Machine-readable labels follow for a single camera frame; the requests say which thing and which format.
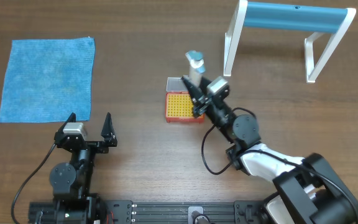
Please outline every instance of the blue cloth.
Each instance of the blue cloth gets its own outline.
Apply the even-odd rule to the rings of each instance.
[[[91,114],[94,39],[13,40],[1,123],[78,121]]]

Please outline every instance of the tabletop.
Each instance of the tabletop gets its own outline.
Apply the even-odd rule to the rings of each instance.
[[[271,0],[299,4],[296,0]],[[234,168],[208,173],[201,140],[211,127],[167,123],[167,77],[188,74],[185,52],[204,53],[206,77],[223,74],[224,33],[236,0],[0,0],[0,105],[12,40],[94,37],[92,109],[85,122],[98,139],[110,112],[118,147],[97,155],[91,191],[136,202],[262,200],[269,182]],[[308,32],[244,28],[229,80],[227,103],[257,114],[270,148],[291,156],[322,154],[358,199],[358,1],[313,1],[354,7],[357,14],[315,84],[305,82]],[[327,37],[315,43],[320,54]],[[44,158],[62,123],[0,123],[0,223],[11,223],[17,189]],[[212,169],[227,164],[229,144],[214,130],[206,143]],[[70,160],[56,149],[23,189],[16,217],[29,202],[51,201],[49,172]]]

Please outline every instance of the white bracket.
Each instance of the white bracket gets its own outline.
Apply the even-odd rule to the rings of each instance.
[[[223,76],[230,77],[231,69],[236,56],[237,46],[239,45],[241,30],[246,19],[248,1],[240,0],[234,11],[233,17],[229,25],[229,29],[224,34],[224,64]]]
[[[342,24],[339,26],[338,31],[332,34],[329,38],[324,52],[321,54],[320,59],[317,61],[316,66],[314,65],[313,58],[313,42],[321,37],[324,33],[315,32],[305,39],[305,67],[306,67],[306,82],[314,83],[321,70],[326,65],[328,59],[333,54],[335,48],[338,46],[342,37],[345,35],[347,29],[353,21],[356,15],[356,9],[347,8],[347,14]]]

